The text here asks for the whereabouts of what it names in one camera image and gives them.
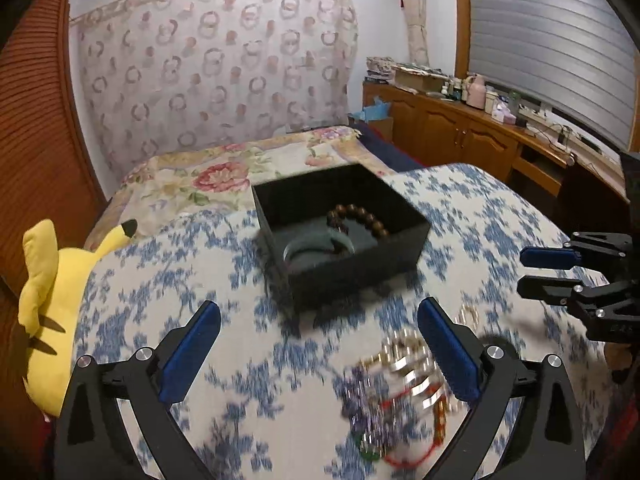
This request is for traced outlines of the person's right hand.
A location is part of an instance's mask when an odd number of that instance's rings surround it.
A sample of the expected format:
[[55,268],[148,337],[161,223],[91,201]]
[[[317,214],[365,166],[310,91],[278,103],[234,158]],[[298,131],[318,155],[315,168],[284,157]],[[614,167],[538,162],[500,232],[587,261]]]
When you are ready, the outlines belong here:
[[604,356],[614,384],[621,385],[626,382],[632,364],[634,364],[631,345],[607,342],[604,347]]

